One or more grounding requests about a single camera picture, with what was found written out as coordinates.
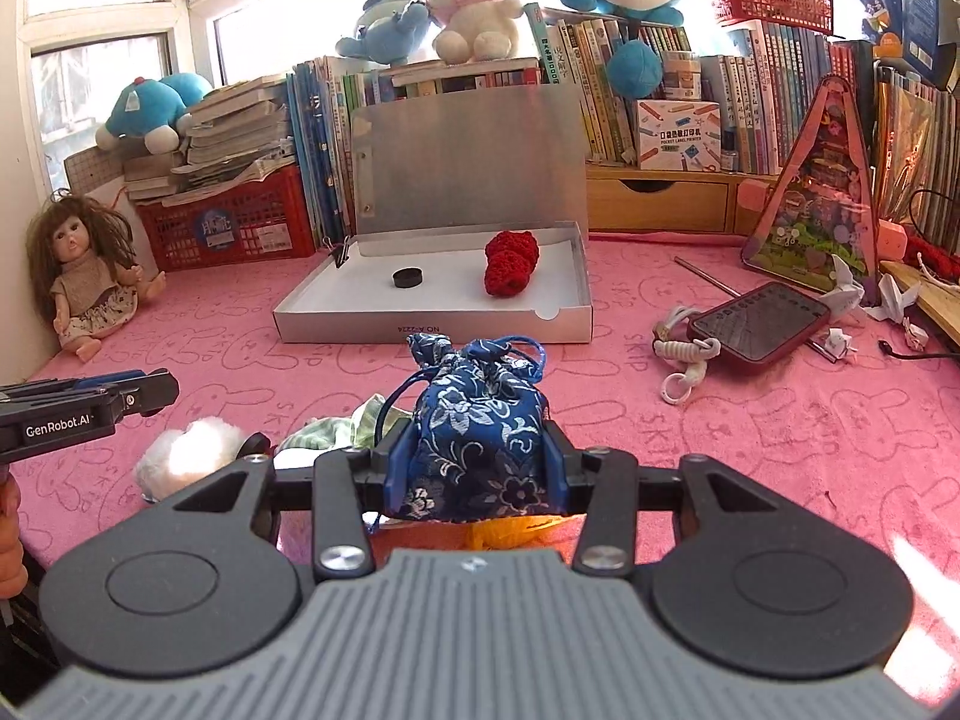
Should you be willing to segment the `person's left hand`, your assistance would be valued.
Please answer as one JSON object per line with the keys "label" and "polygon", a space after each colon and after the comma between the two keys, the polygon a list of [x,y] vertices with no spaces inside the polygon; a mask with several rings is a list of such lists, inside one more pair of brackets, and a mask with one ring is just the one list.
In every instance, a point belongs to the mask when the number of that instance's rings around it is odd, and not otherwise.
{"label": "person's left hand", "polygon": [[10,600],[28,583],[25,550],[20,538],[21,493],[16,479],[9,476],[2,483],[0,511],[0,598]]}

